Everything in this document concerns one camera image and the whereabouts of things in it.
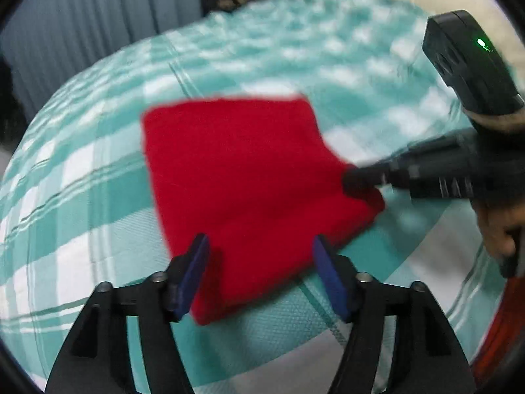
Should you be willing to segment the person's right hand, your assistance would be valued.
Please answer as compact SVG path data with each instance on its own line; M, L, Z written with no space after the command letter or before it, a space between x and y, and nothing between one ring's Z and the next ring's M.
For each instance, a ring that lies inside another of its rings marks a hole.
M463 112L471 121L489 128L492 132L505 134L524 132L524 108L519 109L516 114L503 116L480 115L468 109L463 109ZM490 256L497 261L502 261L520 250L510 231L524 227L523 198L511 204L495 207L473 200L471 206L476 213L478 228Z

